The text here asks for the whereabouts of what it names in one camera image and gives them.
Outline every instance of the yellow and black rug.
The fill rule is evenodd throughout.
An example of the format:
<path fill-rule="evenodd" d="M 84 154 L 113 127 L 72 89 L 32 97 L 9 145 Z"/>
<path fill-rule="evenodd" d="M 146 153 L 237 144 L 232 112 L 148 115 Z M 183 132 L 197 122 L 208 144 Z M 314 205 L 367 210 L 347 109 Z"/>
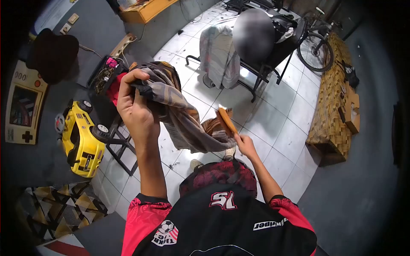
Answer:
<path fill-rule="evenodd" d="M 27 188 L 17 208 L 39 243 L 71 234 L 107 216 L 107 208 L 94 194 L 89 181 Z"/>

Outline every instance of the foot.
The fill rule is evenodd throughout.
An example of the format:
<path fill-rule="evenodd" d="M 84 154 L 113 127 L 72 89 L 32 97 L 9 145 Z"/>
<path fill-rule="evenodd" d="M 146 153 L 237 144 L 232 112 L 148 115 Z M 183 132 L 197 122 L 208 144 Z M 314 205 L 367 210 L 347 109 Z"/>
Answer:
<path fill-rule="evenodd" d="M 223 156 L 223 159 L 226 159 L 226 161 L 232 160 L 233 156 L 235 155 L 235 152 L 236 152 L 236 146 L 232 148 L 228 148 L 227 150 L 225 150 L 225 155 Z"/>
<path fill-rule="evenodd" d="M 199 160 L 197 160 L 197 159 L 192 159 L 191 160 L 191 163 L 189 164 L 189 166 L 190 166 L 190 168 L 192 169 L 192 170 L 194 170 L 196 167 L 201 167 L 201 166 L 203 166 L 204 164 L 203 163 L 201 163 Z"/>

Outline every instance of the jersey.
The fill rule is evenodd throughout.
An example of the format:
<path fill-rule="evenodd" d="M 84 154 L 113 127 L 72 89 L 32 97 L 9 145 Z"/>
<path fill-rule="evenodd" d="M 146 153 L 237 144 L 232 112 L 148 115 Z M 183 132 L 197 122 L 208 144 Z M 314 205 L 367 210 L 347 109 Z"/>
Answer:
<path fill-rule="evenodd" d="M 235 184 L 212 184 L 180 198 L 138 194 L 131 202 L 122 255 L 313 255 L 316 235 L 296 204 L 268 204 Z"/>

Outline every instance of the hand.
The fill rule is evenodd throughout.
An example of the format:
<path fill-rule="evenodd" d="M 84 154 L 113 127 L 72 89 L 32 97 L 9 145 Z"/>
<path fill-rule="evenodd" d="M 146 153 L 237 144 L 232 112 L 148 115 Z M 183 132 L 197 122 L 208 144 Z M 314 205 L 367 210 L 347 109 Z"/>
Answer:
<path fill-rule="evenodd" d="M 249 136 L 235 134 L 234 137 L 238 143 L 239 151 L 249 158 L 249 160 L 259 158 L 255 146 L 253 145 L 253 141 Z"/>
<path fill-rule="evenodd" d="M 150 76 L 140 69 L 134 69 L 121 79 L 118 92 L 117 110 L 124 124 L 130 131 L 135 143 L 135 151 L 141 153 L 150 150 L 153 145 L 158 145 L 160 132 L 159 119 L 146 105 L 146 99 L 135 91 L 135 96 L 130 95 L 130 84 L 136 79 L 147 80 Z"/>

